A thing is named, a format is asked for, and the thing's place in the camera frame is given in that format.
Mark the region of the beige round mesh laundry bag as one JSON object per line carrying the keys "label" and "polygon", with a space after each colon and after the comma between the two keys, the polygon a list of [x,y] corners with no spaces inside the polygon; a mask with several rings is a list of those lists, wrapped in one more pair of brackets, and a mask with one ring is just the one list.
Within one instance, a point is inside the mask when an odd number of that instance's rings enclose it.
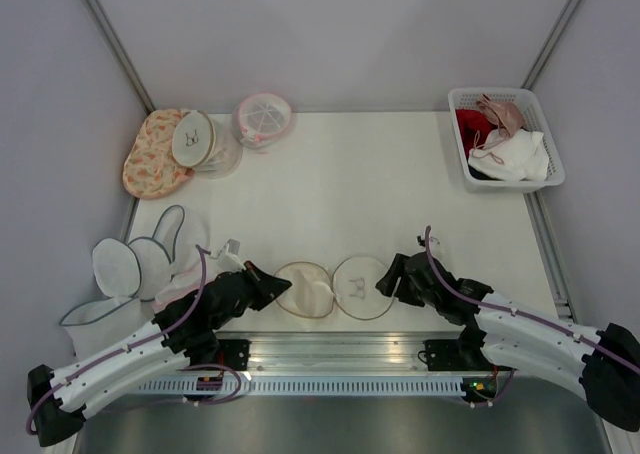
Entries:
{"label": "beige round mesh laundry bag", "polygon": [[370,322],[384,316],[395,303],[376,288],[386,272],[386,266],[370,256],[352,256],[334,272],[312,262],[292,262],[276,273],[291,283],[276,303],[287,314],[308,321],[320,321],[339,311],[356,321]]}

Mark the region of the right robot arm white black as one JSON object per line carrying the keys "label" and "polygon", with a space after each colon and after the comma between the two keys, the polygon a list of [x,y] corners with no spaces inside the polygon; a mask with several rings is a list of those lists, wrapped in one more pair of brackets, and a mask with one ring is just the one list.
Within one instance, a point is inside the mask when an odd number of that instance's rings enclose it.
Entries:
{"label": "right robot arm white black", "polygon": [[396,255],[376,287],[462,327],[456,355],[463,366],[533,375],[574,393],[608,423],[638,431],[639,342],[625,327],[597,329],[528,311],[489,285],[454,277],[429,253]]}

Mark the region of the pink trimmed mesh laundry bag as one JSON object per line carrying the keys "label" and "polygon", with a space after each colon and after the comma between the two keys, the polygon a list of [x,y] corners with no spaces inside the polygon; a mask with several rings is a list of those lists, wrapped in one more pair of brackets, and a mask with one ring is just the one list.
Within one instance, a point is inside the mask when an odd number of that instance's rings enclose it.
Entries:
{"label": "pink trimmed mesh laundry bag", "polygon": [[246,148],[262,149],[282,138],[293,120],[289,103],[263,92],[244,99],[232,114],[232,132]]}

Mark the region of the white bra in basket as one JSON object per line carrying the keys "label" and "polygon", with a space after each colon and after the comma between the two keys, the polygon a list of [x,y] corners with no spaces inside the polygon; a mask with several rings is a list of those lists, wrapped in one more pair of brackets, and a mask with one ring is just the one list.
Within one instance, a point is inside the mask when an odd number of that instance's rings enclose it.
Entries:
{"label": "white bra in basket", "polygon": [[544,133],[519,129],[509,137],[494,129],[470,149],[468,164],[501,181],[544,181],[549,167]]}

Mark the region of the red garment in basket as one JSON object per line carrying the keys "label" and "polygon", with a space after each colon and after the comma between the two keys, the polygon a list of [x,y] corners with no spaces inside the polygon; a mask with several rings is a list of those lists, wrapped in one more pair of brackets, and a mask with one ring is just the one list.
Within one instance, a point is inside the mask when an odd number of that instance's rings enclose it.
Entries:
{"label": "red garment in basket", "polygon": [[478,110],[457,109],[455,114],[464,153],[469,157],[470,150],[475,145],[482,145],[495,125]]}

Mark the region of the white plastic basket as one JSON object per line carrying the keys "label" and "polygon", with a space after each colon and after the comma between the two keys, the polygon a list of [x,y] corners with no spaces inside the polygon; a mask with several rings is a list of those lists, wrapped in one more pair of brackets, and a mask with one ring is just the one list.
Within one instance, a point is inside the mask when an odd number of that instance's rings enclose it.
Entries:
{"label": "white plastic basket", "polygon": [[[497,179],[493,181],[477,180],[469,173],[468,157],[465,156],[463,144],[460,138],[460,131],[456,119],[457,109],[478,110],[476,101],[485,93],[492,100],[499,102],[513,102],[521,111],[525,126],[521,129],[527,131],[540,131],[544,133],[544,148],[549,156],[549,167],[547,178],[544,181],[523,180],[518,182],[507,182]],[[526,89],[505,88],[505,87],[466,87],[455,88],[448,94],[449,110],[455,132],[455,139],[458,149],[458,157],[463,172],[463,182],[470,192],[511,192],[511,193],[532,193],[544,187],[558,186],[565,180],[565,172],[559,158],[553,137],[548,123],[542,111],[541,105],[533,92]]]}

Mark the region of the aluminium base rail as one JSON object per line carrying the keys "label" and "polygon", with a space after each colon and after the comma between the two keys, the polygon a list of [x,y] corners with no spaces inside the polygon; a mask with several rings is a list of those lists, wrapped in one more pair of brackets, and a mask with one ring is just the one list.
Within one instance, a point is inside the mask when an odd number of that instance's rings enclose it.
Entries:
{"label": "aluminium base rail", "polygon": [[[77,372],[104,367],[115,357],[131,358],[136,351],[145,354],[163,351],[168,356],[183,356],[192,365],[212,361],[230,338],[219,324],[232,317],[218,310],[217,296],[191,293],[173,300],[156,312],[138,331],[84,360],[75,360]],[[375,338],[363,334],[285,333],[276,339],[280,356],[303,364],[337,362],[346,358],[368,358],[367,348]],[[488,296],[472,315],[465,329],[454,339],[458,371],[484,371],[492,365],[502,369],[520,369],[542,375],[572,374],[584,370],[589,357],[603,353],[605,333],[592,327],[540,317],[507,302],[498,294]]]}

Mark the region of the beige cylindrical mesh laundry bag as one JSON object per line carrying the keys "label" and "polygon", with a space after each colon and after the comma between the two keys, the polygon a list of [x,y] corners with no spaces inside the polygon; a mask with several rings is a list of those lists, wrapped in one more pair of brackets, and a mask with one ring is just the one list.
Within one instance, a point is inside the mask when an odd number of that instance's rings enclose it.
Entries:
{"label": "beige cylindrical mesh laundry bag", "polygon": [[243,149],[229,129],[200,110],[186,113],[175,127],[171,153],[181,167],[220,179],[239,166]]}

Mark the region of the floral peach laundry bag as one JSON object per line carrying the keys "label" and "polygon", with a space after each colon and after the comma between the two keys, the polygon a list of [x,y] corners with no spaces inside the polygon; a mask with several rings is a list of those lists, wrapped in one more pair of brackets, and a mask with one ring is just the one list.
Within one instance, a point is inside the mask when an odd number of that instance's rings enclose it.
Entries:
{"label": "floral peach laundry bag", "polygon": [[177,163],[172,155],[175,129],[186,110],[160,109],[147,116],[124,162],[122,181],[133,197],[153,200],[175,192],[194,171]]}

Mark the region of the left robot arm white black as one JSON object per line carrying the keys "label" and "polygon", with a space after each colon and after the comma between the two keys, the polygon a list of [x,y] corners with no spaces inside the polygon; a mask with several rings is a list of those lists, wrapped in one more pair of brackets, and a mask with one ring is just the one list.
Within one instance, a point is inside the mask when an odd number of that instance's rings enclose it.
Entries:
{"label": "left robot arm white black", "polygon": [[113,345],[64,368],[40,365],[27,380],[26,431],[43,447],[78,433],[101,409],[154,377],[218,369],[217,330],[276,301],[291,282],[252,262],[207,273],[201,264],[177,275],[154,302],[151,320]]}

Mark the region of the white grey-trimmed mesh laundry bag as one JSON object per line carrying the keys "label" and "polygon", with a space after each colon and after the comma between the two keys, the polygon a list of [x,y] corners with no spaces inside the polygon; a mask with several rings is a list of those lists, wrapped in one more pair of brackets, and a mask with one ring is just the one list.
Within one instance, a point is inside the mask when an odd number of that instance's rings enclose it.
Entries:
{"label": "white grey-trimmed mesh laundry bag", "polygon": [[209,245],[209,228],[193,211],[173,205],[149,236],[127,243],[106,238],[93,249],[92,266],[102,300],[71,309],[60,326],[75,356],[89,358],[139,329],[153,312],[196,288],[197,248]]}

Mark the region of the pink lace bra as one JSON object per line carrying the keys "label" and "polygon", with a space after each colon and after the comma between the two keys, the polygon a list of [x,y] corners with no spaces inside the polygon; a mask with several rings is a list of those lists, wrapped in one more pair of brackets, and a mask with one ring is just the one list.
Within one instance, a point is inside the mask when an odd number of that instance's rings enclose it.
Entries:
{"label": "pink lace bra", "polygon": [[492,149],[511,139],[519,129],[525,126],[525,119],[513,102],[494,101],[485,93],[476,101],[476,107],[491,124],[496,126],[498,140],[480,144],[480,132],[477,131],[469,156],[476,159],[490,157],[497,164],[504,165],[504,160],[494,154]]}

